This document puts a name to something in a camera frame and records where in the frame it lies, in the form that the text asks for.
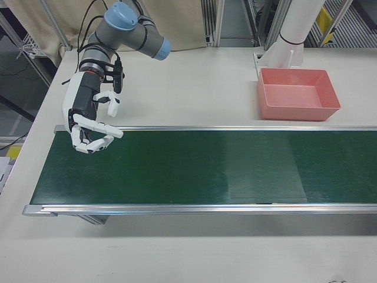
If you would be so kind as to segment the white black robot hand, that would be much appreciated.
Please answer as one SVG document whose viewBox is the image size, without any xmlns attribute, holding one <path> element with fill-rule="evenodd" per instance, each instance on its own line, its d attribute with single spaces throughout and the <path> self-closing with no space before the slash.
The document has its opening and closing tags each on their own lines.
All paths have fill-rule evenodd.
<svg viewBox="0 0 377 283">
<path fill-rule="evenodd" d="M 70 133 L 72 146 L 82 153 L 106 149 L 123 132 L 96 121 L 98 105 L 109 102 L 108 115 L 115 117 L 120 100 L 112 91 L 100 91 L 101 79 L 92 71 L 80 71 L 70 79 L 62 102 L 64 127 Z"/>
</svg>

